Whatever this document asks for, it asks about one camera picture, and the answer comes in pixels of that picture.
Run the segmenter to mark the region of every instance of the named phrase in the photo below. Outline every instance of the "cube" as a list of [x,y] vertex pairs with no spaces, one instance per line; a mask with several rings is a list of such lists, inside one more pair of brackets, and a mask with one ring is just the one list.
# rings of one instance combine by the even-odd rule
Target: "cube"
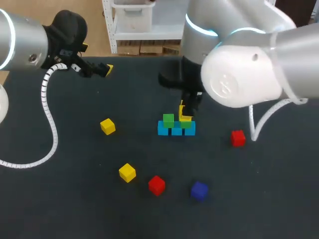
[[149,190],[156,196],[159,196],[165,190],[165,181],[160,177],[155,176],[149,182]]
[[115,125],[110,119],[106,119],[100,123],[101,129],[106,135],[109,135],[115,131]]
[[236,130],[231,132],[231,143],[234,147],[242,147],[245,145],[246,137],[244,131]]
[[207,194],[208,194],[208,186],[198,181],[193,185],[190,192],[190,196],[199,202],[204,201]]
[[158,135],[168,135],[168,128],[164,128],[164,123],[161,120],[158,123]]
[[174,128],[174,114],[163,114],[164,128]]
[[179,106],[179,110],[178,110],[178,119],[179,121],[191,121],[192,116],[183,116],[183,105]]
[[128,163],[119,169],[119,173],[120,177],[127,183],[131,182],[131,180],[136,177],[135,169]]
[[195,136],[196,132],[196,123],[195,121],[191,121],[191,127],[185,129],[186,136]]
[[181,136],[183,135],[183,129],[180,127],[180,122],[174,122],[174,128],[171,129],[171,135]]
[[180,127],[181,128],[191,128],[191,122],[192,121],[180,121]]

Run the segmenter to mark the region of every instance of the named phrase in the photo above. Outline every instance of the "dark table mat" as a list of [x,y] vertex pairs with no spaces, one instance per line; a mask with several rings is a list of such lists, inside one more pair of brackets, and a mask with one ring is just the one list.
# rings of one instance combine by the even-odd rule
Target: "dark table mat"
[[[59,146],[44,164],[0,167],[1,239],[315,239],[319,238],[318,101],[290,104],[249,138],[248,108],[223,107],[204,96],[195,137],[157,135],[163,114],[177,116],[180,92],[160,87],[166,58],[90,58],[114,64],[107,78],[55,73],[48,104]],[[30,163],[52,146],[40,101],[45,71],[11,72],[9,111],[0,124],[0,159]],[[255,119],[274,102],[255,106]],[[106,136],[100,122],[111,118]],[[230,133],[243,129],[244,148]],[[130,163],[137,177],[118,170]],[[147,182],[159,175],[166,191]],[[209,185],[200,204],[195,180]]]

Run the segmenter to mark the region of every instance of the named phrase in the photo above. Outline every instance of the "red block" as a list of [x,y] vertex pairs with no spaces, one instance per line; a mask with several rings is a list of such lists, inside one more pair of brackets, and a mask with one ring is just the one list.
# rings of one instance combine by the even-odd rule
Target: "red block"
[[246,138],[244,135],[244,131],[236,130],[231,132],[231,143],[234,147],[244,146],[246,142]]
[[149,190],[156,196],[159,196],[165,190],[165,181],[160,177],[155,176],[149,182]]

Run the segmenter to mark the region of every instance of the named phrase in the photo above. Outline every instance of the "coiled white cable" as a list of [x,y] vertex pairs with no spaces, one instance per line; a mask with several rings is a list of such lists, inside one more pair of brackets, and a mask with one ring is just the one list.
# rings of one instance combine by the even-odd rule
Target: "coiled white cable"
[[58,64],[52,66],[45,73],[45,76],[44,76],[43,81],[42,81],[41,101],[42,101],[43,110],[44,110],[45,115],[49,121],[51,131],[52,131],[52,136],[53,136],[53,145],[52,145],[50,152],[44,158],[42,158],[34,163],[15,164],[15,163],[8,163],[8,162],[0,160],[0,165],[5,166],[5,167],[9,167],[9,168],[18,168],[18,169],[32,168],[32,167],[35,167],[35,166],[38,166],[38,165],[44,163],[45,161],[47,161],[48,159],[50,159],[53,156],[53,154],[55,153],[55,151],[58,147],[58,132],[56,130],[55,123],[54,123],[53,117],[51,115],[51,112],[50,112],[50,109],[49,109],[49,106],[47,103],[46,89],[47,89],[49,79],[50,79],[51,75],[53,74],[53,72],[55,72],[56,70],[65,70],[65,69],[67,69],[67,66],[62,64],[62,63],[58,63]]
[[275,113],[277,110],[279,110],[281,107],[289,104],[292,102],[291,99],[285,99],[282,101],[279,101],[275,105],[273,105],[267,112],[260,118],[256,128],[255,128],[255,121],[254,121],[254,109],[253,106],[249,106],[249,126],[250,126],[250,136],[252,141],[256,141],[261,129],[263,128],[266,121],[270,118],[270,116]]
[[273,69],[274,73],[281,84],[284,92],[289,97],[289,99],[281,100],[278,103],[276,103],[274,106],[272,106],[267,112],[261,117],[259,120],[256,128],[255,128],[255,122],[254,122],[254,109],[253,105],[249,106],[249,126],[250,126],[250,136],[253,141],[256,141],[261,129],[263,128],[266,121],[270,118],[270,116],[275,113],[277,110],[279,110],[281,107],[293,102],[296,105],[302,105],[306,104],[308,102],[308,99],[298,99],[298,97],[295,95],[293,90],[291,89],[288,80],[285,76],[285,73],[282,69],[282,67],[279,64],[278,56],[276,53],[276,41],[277,41],[278,32],[275,32],[271,38],[270,38],[270,57],[272,59],[273,63]]

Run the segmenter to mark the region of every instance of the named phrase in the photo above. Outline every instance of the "blue block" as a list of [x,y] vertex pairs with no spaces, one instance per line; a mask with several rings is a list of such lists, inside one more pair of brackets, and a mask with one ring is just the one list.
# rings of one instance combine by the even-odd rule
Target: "blue block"
[[183,129],[180,127],[180,122],[174,122],[174,128],[171,129],[171,135],[181,136],[183,135]]
[[164,122],[162,120],[158,123],[158,135],[168,135],[168,128],[164,128]]
[[196,131],[196,123],[195,123],[195,121],[192,121],[191,128],[185,129],[185,135],[186,136],[195,136],[195,131]]
[[197,201],[204,201],[208,193],[208,186],[206,184],[196,182],[191,188],[190,195],[195,198]]

